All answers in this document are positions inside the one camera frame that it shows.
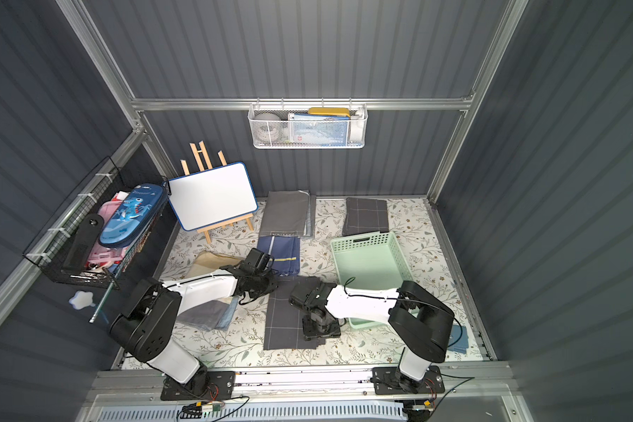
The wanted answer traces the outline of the dark grey checked pillowcase front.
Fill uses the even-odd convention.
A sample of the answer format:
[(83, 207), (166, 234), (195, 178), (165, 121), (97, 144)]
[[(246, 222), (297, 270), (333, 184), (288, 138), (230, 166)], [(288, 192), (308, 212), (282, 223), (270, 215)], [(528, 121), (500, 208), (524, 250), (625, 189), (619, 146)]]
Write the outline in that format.
[(305, 313), (290, 304), (295, 287), (316, 288), (318, 277), (278, 277), (278, 287), (269, 295), (263, 348), (266, 351), (283, 349), (311, 350), (325, 344), (325, 339), (306, 340), (302, 328)]

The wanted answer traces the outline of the dark grey checked pillowcase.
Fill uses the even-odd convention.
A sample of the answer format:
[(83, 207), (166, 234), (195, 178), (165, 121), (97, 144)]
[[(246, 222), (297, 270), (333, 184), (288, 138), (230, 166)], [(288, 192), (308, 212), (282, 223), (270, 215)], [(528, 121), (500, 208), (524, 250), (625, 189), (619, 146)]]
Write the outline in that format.
[(346, 199), (346, 217), (342, 230), (343, 237), (371, 232), (386, 233), (389, 230), (388, 203), (386, 200)]
[(325, 339), (306, 340), (302, 328), (305, 313), (290, 304), (295, 287), (316, 288), (318, 277), (278, 277), (278, 287), (269, 295), (263, 348), (266, 351), (283, 349), (311, 350), (325, 344)]

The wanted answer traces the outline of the navy blue striped pillowcase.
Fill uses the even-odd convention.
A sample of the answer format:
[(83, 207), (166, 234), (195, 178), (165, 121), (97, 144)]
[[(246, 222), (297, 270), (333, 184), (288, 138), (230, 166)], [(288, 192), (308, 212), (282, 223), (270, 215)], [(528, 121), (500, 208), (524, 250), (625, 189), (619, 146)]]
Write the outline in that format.
[(299, 237), (259, 237), (257, 248), (274, 259), (272, 269), (279, 276), (297, 276), (300, 273)]

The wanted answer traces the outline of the mint green plastic basket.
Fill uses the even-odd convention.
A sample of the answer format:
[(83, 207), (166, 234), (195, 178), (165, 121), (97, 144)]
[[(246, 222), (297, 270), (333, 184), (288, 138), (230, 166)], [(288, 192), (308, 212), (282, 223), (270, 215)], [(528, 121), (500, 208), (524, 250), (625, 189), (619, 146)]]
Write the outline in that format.
[(393, 232), (372, 232), (331, 241), (338, 285), (328, 297), (332, 315), (354, 330), (388, 325), (398, 290), (412, 281), (410, 267)]

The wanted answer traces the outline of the dark grey checked pillowcase back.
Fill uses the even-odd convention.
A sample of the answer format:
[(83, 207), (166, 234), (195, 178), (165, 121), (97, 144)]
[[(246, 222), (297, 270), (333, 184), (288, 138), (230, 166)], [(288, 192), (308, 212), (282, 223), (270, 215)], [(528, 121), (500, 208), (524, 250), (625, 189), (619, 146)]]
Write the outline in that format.
[(371, 232), (386, 233), (389, 230), (388, 203), (386, 200), (346, 199), (346, 217), (342, 230), (343, 237)]

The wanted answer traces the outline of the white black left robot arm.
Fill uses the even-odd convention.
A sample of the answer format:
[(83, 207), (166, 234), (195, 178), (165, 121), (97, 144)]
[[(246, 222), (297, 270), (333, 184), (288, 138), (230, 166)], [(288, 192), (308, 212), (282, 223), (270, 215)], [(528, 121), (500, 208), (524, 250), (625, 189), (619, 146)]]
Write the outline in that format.
[(207, 367), (173, 338), (179, 315), (200, 305), (227, 297), (255, 301), (278, 287), (274, 257), (251, 249), (244, 260), (211, 274), (163, 283), (146, 278), (137, 283), (109, 336), (139, 362), (167, 376), (191, 397), (205, 397), (209, 387)]

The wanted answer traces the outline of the plain grey folded pillowcase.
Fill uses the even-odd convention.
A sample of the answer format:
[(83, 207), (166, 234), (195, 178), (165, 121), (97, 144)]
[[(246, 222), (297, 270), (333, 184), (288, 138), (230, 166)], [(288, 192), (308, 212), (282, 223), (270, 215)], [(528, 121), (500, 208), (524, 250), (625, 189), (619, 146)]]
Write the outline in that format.
[(316, 200), (309, 191), (270, 192), (261, 220), (260, 237), (313, 237)]

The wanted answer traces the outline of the blue packet in mesh basket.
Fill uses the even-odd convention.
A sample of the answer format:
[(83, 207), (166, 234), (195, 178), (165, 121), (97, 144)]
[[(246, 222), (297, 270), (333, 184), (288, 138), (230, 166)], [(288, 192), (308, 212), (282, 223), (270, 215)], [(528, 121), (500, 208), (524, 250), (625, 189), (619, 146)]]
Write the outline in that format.
[(343, 146), (349, 137), (350, 119), (309, 114), (289, 114), (289, 139), (309, 146)]

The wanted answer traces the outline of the white mesh hanging basket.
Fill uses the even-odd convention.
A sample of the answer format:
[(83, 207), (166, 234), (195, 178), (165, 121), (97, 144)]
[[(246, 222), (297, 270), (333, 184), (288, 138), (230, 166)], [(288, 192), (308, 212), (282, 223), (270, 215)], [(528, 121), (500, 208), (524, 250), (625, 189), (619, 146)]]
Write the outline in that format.
[(253, 104), (247, 119), (257, 149), (361, 149), (369, 110), (365, 105), (273, 110)]

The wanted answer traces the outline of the yellow item in mesh basket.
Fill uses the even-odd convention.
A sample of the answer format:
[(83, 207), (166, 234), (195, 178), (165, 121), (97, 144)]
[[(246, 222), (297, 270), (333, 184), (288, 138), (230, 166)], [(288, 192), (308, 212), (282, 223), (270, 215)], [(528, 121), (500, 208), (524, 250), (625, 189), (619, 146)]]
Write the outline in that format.
[(311, 107), (309, 115), (350, 118), (350, 110), (346, 107)]

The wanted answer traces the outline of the floral table mat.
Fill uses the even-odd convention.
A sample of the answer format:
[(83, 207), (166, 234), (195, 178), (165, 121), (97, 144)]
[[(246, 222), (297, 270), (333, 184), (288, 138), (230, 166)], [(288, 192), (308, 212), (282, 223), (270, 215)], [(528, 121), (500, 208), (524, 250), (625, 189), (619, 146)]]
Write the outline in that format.
[[(446, 302), (460, 321), (457, 333), (464, 352), (448, 353), (450, 362), (483, 360), (478, 342), (458, 294), (425, 202), (421, 199), (389, 199), (390, 229), (413, 274), (413, 279), (431, 294)], [(316, 233), (301, 242), (301, 274), (337, 281), (331, 241), (339, 237), (346, 216), (343, 199), (316, 201)], [(255, 246), (258, 235), (245, 223), (215, 230), (210, 239), (195, 231), (175, 229), (172, 244), (165, 250), (162, 281), (183, 279), (195, 259), (204, 251), (244, 258)], [(226, 331), (203, 332), (177, 325), (174, 333), (180, 344), (209, 367), (279, 367), (395, 363), (402, 343), (387, 326), (354, 330), (345, 325), (338, 339), (327, 339), (313, 350), (265, 350), (267, 298), (236, 309)]]

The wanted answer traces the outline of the blue shark pencil case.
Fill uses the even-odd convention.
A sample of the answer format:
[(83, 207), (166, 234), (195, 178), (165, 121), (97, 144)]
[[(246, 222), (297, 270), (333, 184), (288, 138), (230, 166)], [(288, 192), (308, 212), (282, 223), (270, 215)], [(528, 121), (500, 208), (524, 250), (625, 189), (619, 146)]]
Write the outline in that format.
[(106, 248), (124, 248), (132, 244), (167, 200), (163, 185), (136, 186), (105, 224), (98, 242)]

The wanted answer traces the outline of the small blue cloth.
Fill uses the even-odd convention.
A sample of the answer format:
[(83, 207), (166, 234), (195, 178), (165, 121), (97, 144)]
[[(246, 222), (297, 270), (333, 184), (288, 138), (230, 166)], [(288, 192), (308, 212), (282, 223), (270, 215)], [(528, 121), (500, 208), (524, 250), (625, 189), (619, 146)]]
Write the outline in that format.
[(467, 353), (469, 348), (468, 331), (463, 325), (453, 325), (448, 341), (448, 351)]

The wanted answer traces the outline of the white flower-shaped hook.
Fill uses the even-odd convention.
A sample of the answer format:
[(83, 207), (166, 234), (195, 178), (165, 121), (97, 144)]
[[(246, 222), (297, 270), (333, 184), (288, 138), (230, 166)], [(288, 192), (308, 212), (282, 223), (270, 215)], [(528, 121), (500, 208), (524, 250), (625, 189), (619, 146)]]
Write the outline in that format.
[(82, 290), (78, 290), (73, 297), (70, 298), (69, 304), (76, 311), (81, 311), (86, 308), (94, 308), (96, 306), (93, 292)]

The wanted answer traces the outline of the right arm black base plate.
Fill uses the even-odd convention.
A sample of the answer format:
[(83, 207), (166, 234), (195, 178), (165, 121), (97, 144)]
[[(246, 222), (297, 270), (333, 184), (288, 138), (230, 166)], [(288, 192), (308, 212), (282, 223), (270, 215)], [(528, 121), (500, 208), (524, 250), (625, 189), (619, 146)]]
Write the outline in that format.
[(403, 376), (392, 367), (374, 367), (370, 381), (378, 396), (420, 394), (433, 397), (446, 391), (441, 371), (434, 365), (427, 369), (420, 381)]

